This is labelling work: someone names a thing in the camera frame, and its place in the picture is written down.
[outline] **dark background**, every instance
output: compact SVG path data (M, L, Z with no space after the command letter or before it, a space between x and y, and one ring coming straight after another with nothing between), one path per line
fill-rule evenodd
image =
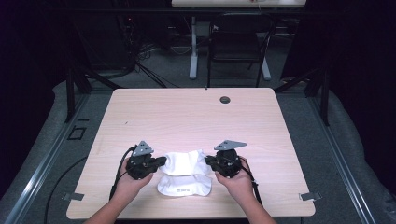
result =
M150 3L169 5L169 1ZM98 22L101 18L91 19L92 26L85 21L77 29L65 17L42 14L35 1L8 0L1 5L0 195L3 196L50 112L54 100L52 88L65 80L70 68L68 57L88 67L99 64L119 68L128 66L130 61L127 55L122 56L125 49L119 41L120 33L103 35L97 29L102 26L116 32L116 18L105 25ZM393 178L396 174L395 4L391 0L308 0L306 8L346 10L350 16L342 20L302 20L282 77L295 77L321 66L326 53L330 52L334 58L329 67L331 90L354 121L367 162L384 186L396 193ZM61 24L62 29L54 32L48 18ZM168 23L168 20L156 21L158 18L145 19L145 22L155 22L162 27L148 28L148 34L153 30L163 32L163 26ZM92 32L96 33L87 32L87 27L92 27ZM81 40L78 32L87 32L83 33L86 40ZM101 45L103 41L107 49L99 53L108 54L109 61L97 62L84 41L94 45Z

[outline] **light wood surface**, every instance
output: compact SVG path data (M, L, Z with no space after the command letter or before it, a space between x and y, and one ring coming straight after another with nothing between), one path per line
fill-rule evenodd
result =
M219 98L228 96L223 104ZM129 89L114 91L91 153L78 181L69 218L87 218L107 201L124 152L146 141L157 158L166 152L213 149L223 140L247 143L237 153L247 158L259 183L264 207L273 217L308 217L312 202L299 199L308 187L290 135L271 89ZM157 190L163 176L151 182L119 218L244 217L227 189L211 173L212 190L206 197L168 197Z
M306 0L172 0L173 7L304 7Z

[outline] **chair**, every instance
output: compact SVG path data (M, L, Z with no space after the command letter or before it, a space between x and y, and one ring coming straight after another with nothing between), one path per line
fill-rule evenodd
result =
M223 13L209 25L209 50L207 57L207 83L210 87L212 62L258 63L256 87L262 76L262 63L271 34L276 26L274 20L260 12Z

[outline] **white desk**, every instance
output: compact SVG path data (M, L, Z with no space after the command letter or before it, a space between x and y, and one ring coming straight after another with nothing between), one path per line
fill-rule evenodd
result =
M231 102L221 103L222 96ZM247 143L236 151L248 159L271 216L315 213L312 202L299 198L308 187L273 90L211 88L114 91L76 188L84 198L70 203L67 216L88 218L108 201L123 153L141 140L157 158L196 149L215 155L213 148L226 139ZM159 170L119 218L245 216L214 173L207 197L163 196L156 188L162 176Z
M172 0L173 7L251 7L251 8L265 8L265 7L304 7L306 0ZM198 53L196 47L196 31L195 18L192 17L191 22L191 65L190 78L196 79ZM264 80L271 80L268 63L264 58L262 64L262 73Z

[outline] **desk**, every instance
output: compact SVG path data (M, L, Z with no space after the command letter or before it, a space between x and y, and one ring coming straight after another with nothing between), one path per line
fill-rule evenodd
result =
M228 104L220 97L231 99ZM213 149L223 140L247 143L236 151L248 159L259 183L264 207L273 217L309 217L312 202L303 172L274 91L251 89L129 89L114 91L76 188L82 201L72 201L69 218L88 218L108 201L123 153L146 141L157 158L167 152ZM239 205L217 180L207 197L167 197L157 191L164 175L151 182L119 218L245 217Z
M260 9L262 7L304 7L306 0L172 0L173 7L252 7ZM191 20L191 65L190 78L197 76L198 53L196 48L195 17ZM268 63L264 58L262 64L264 80L271 80Z

